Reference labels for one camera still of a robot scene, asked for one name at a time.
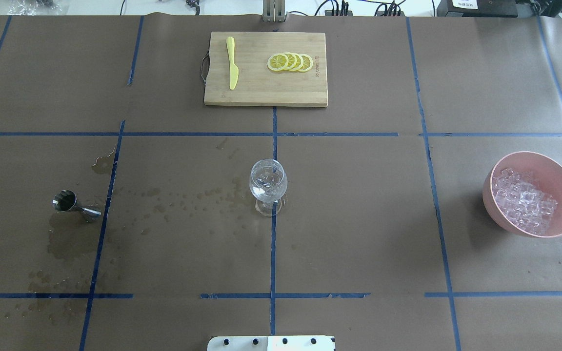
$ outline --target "glass base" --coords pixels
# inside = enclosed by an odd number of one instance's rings
[[[285,207],[286,200],[287,200],[286,195],[283,195],[281,199],[272,202],[271,204],[267,204],[263,201],[259,201],[255,199],[255,209],[257,210],[258,213],[261,213],[266,217],[272,217],[272,215],[279,215],[281,209]]]

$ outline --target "pink bowl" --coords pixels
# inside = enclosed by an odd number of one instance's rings
[[[502,169],[511,168],[516,172],[532,171],[539,179],[539,190],[552,195],[558,205],[552,215],[550,227],[544,235],[535,235],[522,231],[522,229],[509,222],[498,208],[493,197],[493,184],[491,178],[500,175]],[[526,237],[554,238],[562,235],[562,166],[555,160],[542,154],[531,151],[518,151],[508,154],[500,159],[487,175],[482,187],[482,201],[487,212],[493,220],[507,231]]]

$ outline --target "jigger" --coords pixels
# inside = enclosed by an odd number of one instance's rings
[[[94,222],[101,217],[101,210],[94,206],[84,206],[78,203],[78,197],[70,190],[60,191],[53,198],[53,207],[61,213],[79,212],[82,214],[86,222]]]

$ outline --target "knife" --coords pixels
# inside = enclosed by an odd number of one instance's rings
[[[234,90],[238,83],[238,66],[234,62],[234,52],[236,51],[236,40],[234,37],[227,37],[227,52],[229,53],[229,89]]]

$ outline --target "wine glass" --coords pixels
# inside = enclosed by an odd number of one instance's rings
[[[287,174],[272,159],[259,160],[250,170],[250,191],[255,196],[257,212],[266,217],[277,215],[285,204]]]

